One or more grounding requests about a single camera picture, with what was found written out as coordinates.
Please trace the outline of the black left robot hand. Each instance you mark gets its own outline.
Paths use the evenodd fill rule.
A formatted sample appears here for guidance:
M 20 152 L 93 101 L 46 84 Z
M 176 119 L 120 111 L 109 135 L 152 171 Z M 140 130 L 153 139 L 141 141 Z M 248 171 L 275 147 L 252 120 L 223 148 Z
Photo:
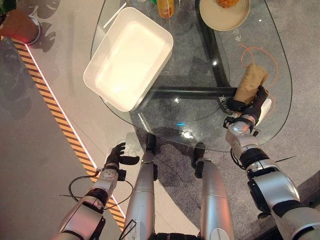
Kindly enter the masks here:
M 119 164 L 133 166 L 136 165 L 140 157 L 139 156 L 127 156 L 124 155 L 126 148 L 126 143 L 122 142 L 116 145 L 109 156 L 106 158 L 104 168 L 108 166 L 117 167 L 119 169 Z

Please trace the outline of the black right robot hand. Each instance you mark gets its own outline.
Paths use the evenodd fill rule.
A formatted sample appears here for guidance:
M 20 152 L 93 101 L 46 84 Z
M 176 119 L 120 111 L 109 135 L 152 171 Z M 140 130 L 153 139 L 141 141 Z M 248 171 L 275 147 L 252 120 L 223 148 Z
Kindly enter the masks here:
M 253 97 L 253 100 L 250 103 L 244 103 L 238 100 L 234 100 L 233 98 L 229 98 L 226 101 L 226 106 L 233 112 L 253 117 L 253 125 L 255 126 L 259 122 L 262 113 L 262 105 L 266 101 L 268 95 L 269 92 L 262 85 L 260 85 L 255 96 Z

